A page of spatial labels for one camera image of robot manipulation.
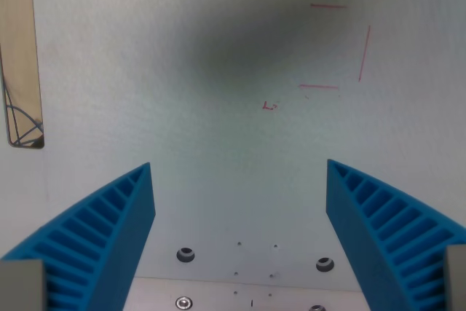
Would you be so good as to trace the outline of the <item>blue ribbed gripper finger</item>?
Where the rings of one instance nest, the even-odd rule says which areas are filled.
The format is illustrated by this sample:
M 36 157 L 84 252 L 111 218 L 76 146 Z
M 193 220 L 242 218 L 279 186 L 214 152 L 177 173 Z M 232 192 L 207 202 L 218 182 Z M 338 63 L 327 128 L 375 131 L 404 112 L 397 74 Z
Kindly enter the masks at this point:
M 155 215 L 145 163 L 64 210 L 2 260 L 42 261 L 48 310 L 123 310 Z
M 335 160 L 326 213 L 370 310 L 446 310 L 443 260 L 465 228 L 418 199 Z

